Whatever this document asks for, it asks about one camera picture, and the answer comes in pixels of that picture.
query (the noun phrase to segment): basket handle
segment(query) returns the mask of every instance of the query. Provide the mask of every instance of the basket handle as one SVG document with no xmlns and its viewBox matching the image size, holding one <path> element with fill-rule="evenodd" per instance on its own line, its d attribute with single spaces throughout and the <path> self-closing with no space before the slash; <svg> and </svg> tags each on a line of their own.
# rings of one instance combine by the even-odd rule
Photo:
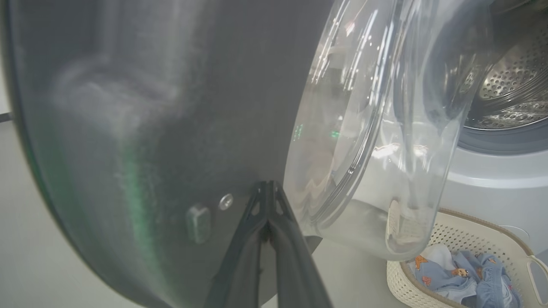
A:
<svg viewBox="0 0 548 308">
<path fill-rule="evenodd" d="M 535 279 L 533 278 L 533 272 L 531 271 L 531 263 L 535 262 L 544 272 L 544 276 L 546 276 L 546 280 L 548 280 L 548 266 L 544 264 L 541 260 L 539 260 L 534 255 L 529 256 L 530 260 L 527 262 L 527 269 L 529 271 L 529 279 L 531 279 L 531 284 L 533 285 L 533 289 L 535 290 L 536 300 L 539 302 L 542 306 L 548 306 L 548 301 L 543 303 L 543 300 L 540 298 L 539 290 L 536 287 Z"/>
</svg>

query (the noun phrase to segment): clothes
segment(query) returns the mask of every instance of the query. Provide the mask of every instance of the clothes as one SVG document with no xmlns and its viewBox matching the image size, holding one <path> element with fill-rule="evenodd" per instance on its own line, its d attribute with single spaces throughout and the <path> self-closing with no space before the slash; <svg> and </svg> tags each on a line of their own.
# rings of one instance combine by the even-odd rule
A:
<svg viewBox="0 0 548 308">
<path fill-rule="evenodd" d="M 477 282 L 461 276 L 467 273 L 459 272 L 456 268 L 452 271 L 446 270 L 438 263 L 418 256 L 413 269 L 418 281 L 447 299 L 460 303 L 464 298 L 476 295 Z"/>
<path fill-rule="evenodd" d="M 520 295 L 495 255 L 447 252 L 443 244 L 432 245 L 410 261 L 409 268 L 429 290 L 467 307 L 522 308 Z"/>
<path fill-rule="evenodd" d="M 447 248 L 444 244 L 434 244 L 432 246 L 428 246 L 420 255 L 429 261 L 438 263 L 448 271 L 456 269 L 453 262 L 453 256 L 451 255 L 449 248 Z"/>
<path fill-rule="evenodd" d="M 477 283 L 477 296 L 464 303 L 474 308 L 521 308 L 520 295 L 513 290 L 502 262 L 492 254 L 474 256 L 471 252 L 457 252 L 453 260 L 467 269 Z"/>
</svg>

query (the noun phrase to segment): transparent door glass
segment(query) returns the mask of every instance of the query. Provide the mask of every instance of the transparent door glass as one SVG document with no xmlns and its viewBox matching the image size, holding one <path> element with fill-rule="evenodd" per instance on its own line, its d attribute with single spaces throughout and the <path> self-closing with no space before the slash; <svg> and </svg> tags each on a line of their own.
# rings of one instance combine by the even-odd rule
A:
<svg viewBox="0 0 548 308">
<path fill-rule="evenodd" d="M 490 38 L 488 2 L 343 0 L 302 95 L 284 190 L 306 235 L 404 260 L 427 244 Z"/>
</svg>

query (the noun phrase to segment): perforated basket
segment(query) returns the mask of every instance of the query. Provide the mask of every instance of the perforated basket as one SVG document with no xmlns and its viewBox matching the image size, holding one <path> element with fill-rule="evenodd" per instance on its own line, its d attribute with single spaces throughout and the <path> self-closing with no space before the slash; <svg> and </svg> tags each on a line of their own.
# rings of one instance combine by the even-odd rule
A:
<svg viewBox="0 0 548 308">
<path fill-rule="evenodd" d="M 537 263 L 548 278 L 548 267 L 537 259 L 523 241 L 499 226 L 449 210 L 440 210 L 429 246 L 445 244 L 449 250 L 469 250 L 474 254 L 491 253 L 505 265 L 512 285 L 523 299 L 524 308 L 545 307 L 531 273 L 531 264 Z M 413 308 L 456 307 L 466 308 L 446 299 L 423 286 L 405 262 L 388 261 L 386 278 L 392 294 Z"/>
</svg>

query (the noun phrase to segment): screw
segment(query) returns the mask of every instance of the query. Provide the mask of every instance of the screw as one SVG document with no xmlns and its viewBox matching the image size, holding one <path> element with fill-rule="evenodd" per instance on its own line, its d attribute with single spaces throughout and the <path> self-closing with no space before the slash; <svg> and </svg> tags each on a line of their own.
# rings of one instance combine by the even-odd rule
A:
<svg viewBox="0 0 548 308">
<path fill-rule="evenodd" d="M 221 210 L 228 209 L 232 204 L 234 203 L 234 197 L 232 194 L 228 193 L 223 198 L 221 198 L 221 201 L 219 202 L 219 208 Z"/>
</svg>

